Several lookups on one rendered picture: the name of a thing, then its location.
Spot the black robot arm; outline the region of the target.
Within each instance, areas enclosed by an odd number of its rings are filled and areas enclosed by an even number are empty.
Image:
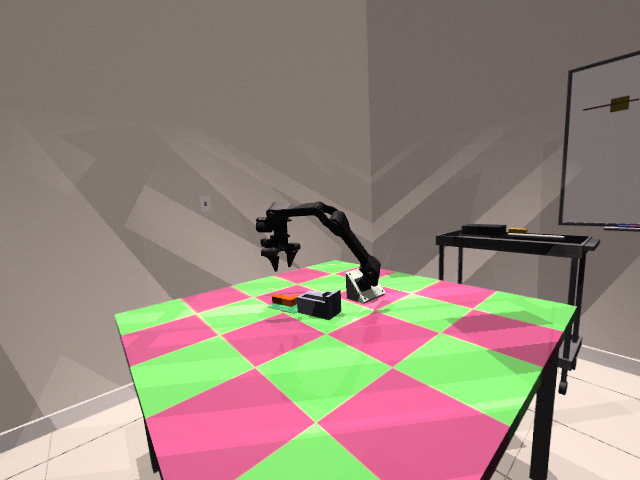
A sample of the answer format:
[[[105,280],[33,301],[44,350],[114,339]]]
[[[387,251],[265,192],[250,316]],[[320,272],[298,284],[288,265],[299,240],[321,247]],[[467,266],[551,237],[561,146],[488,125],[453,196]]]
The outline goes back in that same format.
[[[330,219],[325,213],[331,215]],[[378,286],[381,263],[368,254],[360,241],[351,231],[346,215],[332,206],[318,201],[315,203],[286,204],[274,202],[266,211],[267,217],[257,217],[256,230],[261,233],[287,233],[289,217],[316,216],[334,235],[343,239],[349,249],[359,260],[359,270],[363,275],[354,279],[361,292]]]

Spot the orange block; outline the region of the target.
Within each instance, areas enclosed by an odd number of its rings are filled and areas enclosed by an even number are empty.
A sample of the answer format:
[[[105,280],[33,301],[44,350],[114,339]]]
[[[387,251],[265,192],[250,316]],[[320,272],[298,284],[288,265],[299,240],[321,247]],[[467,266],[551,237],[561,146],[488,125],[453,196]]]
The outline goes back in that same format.
[[[283,295],[276,294],[276,295],[272,296],[272,303],[293,307],[294,305],[297,304],[297,297],[298,296],[299,295],[294,295],[292,297],[288,297],[288,296],[283,296]]]

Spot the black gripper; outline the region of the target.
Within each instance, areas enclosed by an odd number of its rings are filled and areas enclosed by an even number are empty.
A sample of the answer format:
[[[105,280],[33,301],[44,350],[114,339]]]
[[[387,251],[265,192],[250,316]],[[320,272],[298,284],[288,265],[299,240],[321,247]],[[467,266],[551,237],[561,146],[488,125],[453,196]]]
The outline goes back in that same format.
[[[290,237],[290,235],[288,235],[288,232],[274,233],[274,235],[272,235],[272,238],[274,238],[273,248],[264,248],[261,250],[261,256],[264,256],[270,260],[275,272],[277,272],[278,270],[278,252],[285,251],[287,255],[288,267],[291,267],[298,250],[301,249],[299,243],[288,243],[288,237]]]

